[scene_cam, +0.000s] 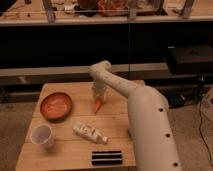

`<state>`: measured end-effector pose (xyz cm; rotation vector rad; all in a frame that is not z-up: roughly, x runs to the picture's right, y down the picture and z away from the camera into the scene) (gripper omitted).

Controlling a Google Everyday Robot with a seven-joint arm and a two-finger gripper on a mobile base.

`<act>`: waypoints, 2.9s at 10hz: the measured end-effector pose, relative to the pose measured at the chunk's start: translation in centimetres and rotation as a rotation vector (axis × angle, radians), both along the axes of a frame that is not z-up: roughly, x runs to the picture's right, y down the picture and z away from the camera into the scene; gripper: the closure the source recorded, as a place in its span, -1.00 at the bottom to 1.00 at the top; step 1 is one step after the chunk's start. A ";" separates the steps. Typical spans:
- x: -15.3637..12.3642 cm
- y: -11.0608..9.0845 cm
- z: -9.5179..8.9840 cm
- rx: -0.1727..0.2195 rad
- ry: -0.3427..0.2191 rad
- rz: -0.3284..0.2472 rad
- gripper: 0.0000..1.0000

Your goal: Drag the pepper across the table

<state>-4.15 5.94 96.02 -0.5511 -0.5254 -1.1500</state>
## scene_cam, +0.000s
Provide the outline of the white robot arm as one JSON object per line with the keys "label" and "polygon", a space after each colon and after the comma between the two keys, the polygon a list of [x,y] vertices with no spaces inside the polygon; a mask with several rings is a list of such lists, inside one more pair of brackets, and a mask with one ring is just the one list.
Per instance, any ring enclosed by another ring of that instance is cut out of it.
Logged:
{"label": "white robot arm", "polygon": [[127,98],[137,171],[183,171],[167,115],[167,99],[157,89],[119,77],[110,70],[109,61],[89,67],[93,92],[102,93],[110,86]]}

